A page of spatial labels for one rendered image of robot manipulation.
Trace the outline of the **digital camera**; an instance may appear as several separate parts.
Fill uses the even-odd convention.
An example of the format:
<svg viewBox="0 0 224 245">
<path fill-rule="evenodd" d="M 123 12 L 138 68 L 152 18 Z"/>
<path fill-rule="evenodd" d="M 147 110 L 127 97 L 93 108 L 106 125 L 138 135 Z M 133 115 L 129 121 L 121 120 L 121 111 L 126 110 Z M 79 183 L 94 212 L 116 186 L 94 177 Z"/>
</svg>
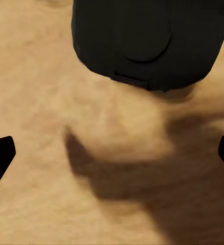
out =
<svg viewBox="0 0 224 245">
<path fill-rule="evenodd" d="M 90 71 L 165 93 L 211 71 L 224 41 L 224 0 L 74 0 L 71 32 Z"/>
</svg>

